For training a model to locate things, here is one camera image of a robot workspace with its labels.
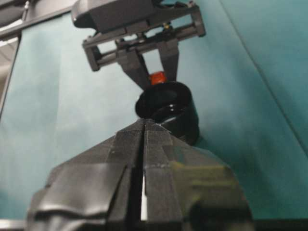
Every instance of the black plastic part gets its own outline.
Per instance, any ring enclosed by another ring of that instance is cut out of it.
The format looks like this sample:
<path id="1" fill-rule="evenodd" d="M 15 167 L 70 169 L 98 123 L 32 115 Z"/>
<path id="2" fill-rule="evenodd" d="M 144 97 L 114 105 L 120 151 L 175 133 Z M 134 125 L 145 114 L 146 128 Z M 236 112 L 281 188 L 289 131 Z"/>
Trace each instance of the black plastic part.
<path id="1" fill-rule="evenodd" d="M 167 82 L 149 87 L 141 94 L 135 109 L 139 117 L 153 119 L 190 145 L 199 137 L 193 97 L 182 83 Z"/>
<path id="2" fill-rule="evenodd" d="M 74 25 L 106 33 L 128 26 L 155 13 L 152 0 L 78 0 L 72 8 Z"/>
<path id="3" fill-rule="evenodd" d="M 169 24 L 185 15 L 191 16 L 192 23 L 178 28 Z M 82 44 L 92 70 L 118 62 L 143 90 L 150 86 L 144 53 L 158 49 L 167 81 L 176 81 L 179 41 L 205 35 L 200 9 L 192 1 L 161 4 L 161 0 L 79 0 L 72 8 L 72 19 L 76 27 L 96 29 Z M 148 31 L 158 27 L 163 27 L 163 31 L 146 36 Z M 125 40 L 134 34 L 136 39 Z M 117 48 L 100 53 L 98 45 L 112 40 Z"/>

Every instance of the teal cloth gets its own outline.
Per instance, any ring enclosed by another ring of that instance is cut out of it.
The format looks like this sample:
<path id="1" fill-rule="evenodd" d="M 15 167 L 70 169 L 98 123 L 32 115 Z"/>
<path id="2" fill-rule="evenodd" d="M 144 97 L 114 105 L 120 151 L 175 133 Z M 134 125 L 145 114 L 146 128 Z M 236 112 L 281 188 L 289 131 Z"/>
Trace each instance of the teal cloth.
<path id="1" fill-rule="evenodd" d="M 197 147 L 232 167 L 254 218 L 307 218 L 308 3 L 197 3 L 208 34 L 180 43 L 178 72 L 200 118 Z M 24 218 L 52 167 L 137 119 L 141 89 L 120 66 L 91 71 L 91 33 L 69 15 L 23 32 L 0 121 L 0 218 Z M 157 52 L 145 58 L 161 69 Z"/>

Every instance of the metal rod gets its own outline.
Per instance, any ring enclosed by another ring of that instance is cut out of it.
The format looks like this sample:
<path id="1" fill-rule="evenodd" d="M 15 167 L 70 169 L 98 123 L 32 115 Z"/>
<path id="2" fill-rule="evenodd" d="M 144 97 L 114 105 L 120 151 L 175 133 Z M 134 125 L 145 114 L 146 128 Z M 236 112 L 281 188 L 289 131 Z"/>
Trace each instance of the metal rod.
<path id="1" fill-rule="evenodd" d="M 26 29 L 26 28 L 34 26 L 36 24 L 48 21 L 48 20 L 50 20 L 52 18 L 61 16 L 62 14 L 70 12 L 70 11 L 71 11 L 71 7 L 66 7 L 64 9 L 55 11 L 53 13 L 49 13 L 49 14 L 47 14 L 45 16 L 42 16 L 42 17 L 39 17 L 39 18 L 35 18 L 33 20 L 26 21 L 26 22 L 24 22 L 24 23 L 22 23 L 20 25 L 17 25 L 17 26 L 9 28 L 7 30 L 1 31 L 0 32 L 0 40 L 8 40 L 8 39 L 17 37 L 17 36 L 20 35 L 20 33 L 21 33 L 21 31 L 23 29 Z"/>

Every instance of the black cylindrical object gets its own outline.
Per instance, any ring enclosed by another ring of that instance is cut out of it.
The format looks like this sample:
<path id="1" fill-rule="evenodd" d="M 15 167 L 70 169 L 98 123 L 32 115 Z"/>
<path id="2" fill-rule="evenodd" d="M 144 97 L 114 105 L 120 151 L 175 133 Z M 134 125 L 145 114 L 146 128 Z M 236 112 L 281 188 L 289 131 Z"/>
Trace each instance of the black cylindrical object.
<path id="1" fill-rule="evenodd" d="M 172 135 L 193 145 L 199 137 L 199 119 L 189 88 L 179 82 L 147 88 L 136 103 L 141 118 L 151 118 Z"/>

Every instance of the red-orange cap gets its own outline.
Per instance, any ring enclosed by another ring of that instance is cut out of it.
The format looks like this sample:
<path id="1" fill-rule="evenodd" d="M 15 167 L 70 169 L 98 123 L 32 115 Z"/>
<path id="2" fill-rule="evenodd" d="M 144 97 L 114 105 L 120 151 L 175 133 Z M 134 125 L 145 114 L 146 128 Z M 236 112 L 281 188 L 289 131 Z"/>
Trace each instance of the red-orange cap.
<path id="1" fill-rule="evenodd" d="M 157 83 L 165 83 L 167 81 L 167 78 L 165 76 L 165 73 L 163 71 L 155 72 L 153 74 L 150 74 L 151 84 L 155 85 Z"/>

